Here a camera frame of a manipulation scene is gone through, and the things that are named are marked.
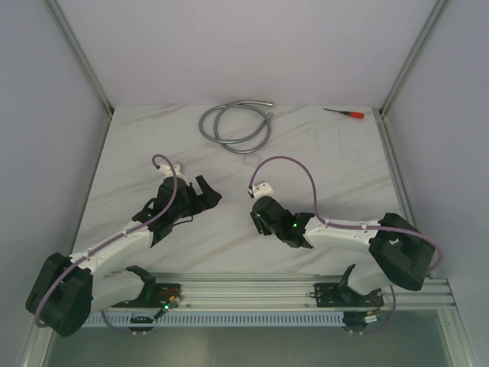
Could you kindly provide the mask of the clear plastic fuse box cover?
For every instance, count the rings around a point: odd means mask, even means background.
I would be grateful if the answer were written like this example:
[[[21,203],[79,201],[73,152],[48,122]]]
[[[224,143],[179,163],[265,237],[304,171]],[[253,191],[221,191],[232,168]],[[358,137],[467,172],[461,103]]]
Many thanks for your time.
[[[262,162],[262,157],[259,154],[246,154],[243,157],[243,164],[249,167],[256,167]]]

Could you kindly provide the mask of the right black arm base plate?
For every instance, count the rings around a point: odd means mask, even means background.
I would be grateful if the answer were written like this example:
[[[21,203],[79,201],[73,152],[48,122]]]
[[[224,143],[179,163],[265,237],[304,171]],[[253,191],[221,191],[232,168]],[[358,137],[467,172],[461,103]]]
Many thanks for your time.
[[[316,301],[317,307],[374,307],[384,305],[383,293],[380,289],[367,295],[361,295],[340,283],[315,283],[309,295]]]

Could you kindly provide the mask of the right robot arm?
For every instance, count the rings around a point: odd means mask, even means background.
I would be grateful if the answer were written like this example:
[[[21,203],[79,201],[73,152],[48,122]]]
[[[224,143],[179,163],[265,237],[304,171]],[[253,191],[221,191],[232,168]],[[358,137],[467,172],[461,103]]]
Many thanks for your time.
[[[387,213],[370,222],[331,222],[313,213],[292,214],[271,196],[256,200],[251,218],[262,235],[275,235],[291,248],[327,248],[363,256],[349,265],[338,286],[339,298],[355,305],[382,287],[419,291],[436,247],[404,218]]]

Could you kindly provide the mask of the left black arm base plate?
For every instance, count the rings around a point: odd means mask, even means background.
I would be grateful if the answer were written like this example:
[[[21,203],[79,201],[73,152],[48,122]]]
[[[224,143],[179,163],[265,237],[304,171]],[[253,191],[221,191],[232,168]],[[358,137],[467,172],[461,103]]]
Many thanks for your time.
[[[179,297],[181,284],[156,283],[149,287],[144,286],[141,294],[134,300],[125,300],[113,305],[113,308],[159,308],[170,302],[172,296]]]

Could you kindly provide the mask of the black fuse box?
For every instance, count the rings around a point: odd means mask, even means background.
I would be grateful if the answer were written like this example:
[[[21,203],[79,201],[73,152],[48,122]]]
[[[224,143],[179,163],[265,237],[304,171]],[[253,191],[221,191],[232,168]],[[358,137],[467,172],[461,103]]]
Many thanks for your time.
[[[264,227],[263,223],[259,219],[259,215],[253,212],[250,212],[251,219],[257,229],[257,232],[261,235],[268,235],[267,228]]]

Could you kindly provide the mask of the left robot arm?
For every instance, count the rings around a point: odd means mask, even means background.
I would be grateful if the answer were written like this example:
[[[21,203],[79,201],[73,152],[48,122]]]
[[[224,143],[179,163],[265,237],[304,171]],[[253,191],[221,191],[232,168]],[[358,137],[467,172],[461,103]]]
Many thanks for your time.
[[[156,278],[126,261],[154,247],[184,218],[216,207],[222,195],[203,176],[196,177],[200,192],[183,178],[166,177],[157,195],[117,234],[92,248],[50,255],[26,301],[40,328],[71,336],[94,313],[118,304],[151,307],[157,303]]]

